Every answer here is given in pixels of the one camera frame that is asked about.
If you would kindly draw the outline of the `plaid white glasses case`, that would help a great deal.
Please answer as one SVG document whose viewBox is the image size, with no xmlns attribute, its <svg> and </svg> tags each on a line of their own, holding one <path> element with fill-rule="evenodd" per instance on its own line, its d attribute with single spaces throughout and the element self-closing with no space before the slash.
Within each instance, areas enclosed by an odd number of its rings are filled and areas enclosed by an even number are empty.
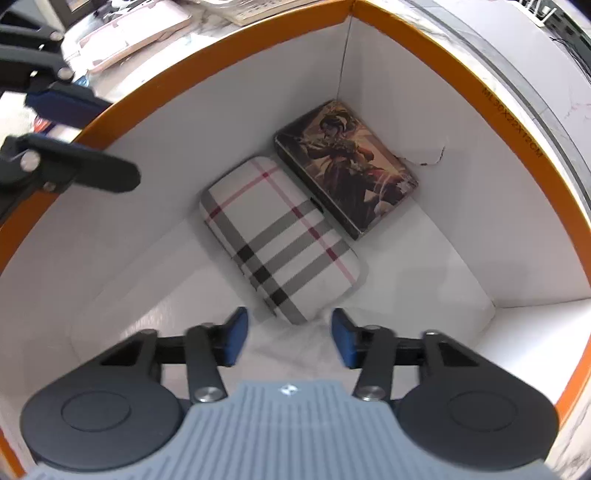
<svg viewBox="0 0 591 480">
<path fill-rule="evenodd" d="M 358 284 L 360 259 L 276 160 L 246 160 L 201 192 L 205 225 L 276 317 L 301 325 Z"/>
</svg>

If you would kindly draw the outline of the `illustrated dark tin box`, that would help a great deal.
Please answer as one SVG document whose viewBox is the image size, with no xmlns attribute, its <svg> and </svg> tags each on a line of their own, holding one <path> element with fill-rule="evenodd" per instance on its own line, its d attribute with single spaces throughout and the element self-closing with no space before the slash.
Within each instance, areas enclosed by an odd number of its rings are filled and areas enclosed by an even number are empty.
<svg viewBox="0 0 591 480">
<path fill-rule="evenodd" d="M 418 187 L 405 163 L 339 100 L 284 126 L 273 143 L 280 159 L 353 240 Z"/>
</svg>

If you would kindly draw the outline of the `orange white cardboard box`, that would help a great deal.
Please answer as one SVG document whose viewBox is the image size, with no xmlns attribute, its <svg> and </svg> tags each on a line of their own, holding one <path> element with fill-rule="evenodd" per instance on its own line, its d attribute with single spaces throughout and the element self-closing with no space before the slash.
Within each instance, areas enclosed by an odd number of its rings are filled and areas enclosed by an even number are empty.
<svg viewBox="0 0 591 480">
<path fill-rule="evenodd" d="M 418 180 L 353 240 L 276 154 L 345 103 Z M 454 31 L 326 1 L 155 75 L 74 139 L 132 191 L 37 191 L 1 220 L 1 471 L 25 479 L 552 479 L 590 376 L 590 204 L 575 161 Z M 361 263 L 311 322 L 273 315 L 202 191 L 276 160 Z M 245 307 L 228 396 L 191 402 L 184 335 Z M 353 396 L 332 311 L 397 335 L 390 400 Z"/>
</svg>

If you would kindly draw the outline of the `stacked books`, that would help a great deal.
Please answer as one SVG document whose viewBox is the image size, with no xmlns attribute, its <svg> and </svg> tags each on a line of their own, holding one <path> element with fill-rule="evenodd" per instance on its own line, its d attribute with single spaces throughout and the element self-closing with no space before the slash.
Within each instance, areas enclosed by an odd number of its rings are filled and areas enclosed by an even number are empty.
<svg viewBox="0 0 591 480">
<path fill-rule="evenodd" d="M 315 0 L 198 1 L 199 5 L 240 27 L 311 3 Z"/>
</svg>

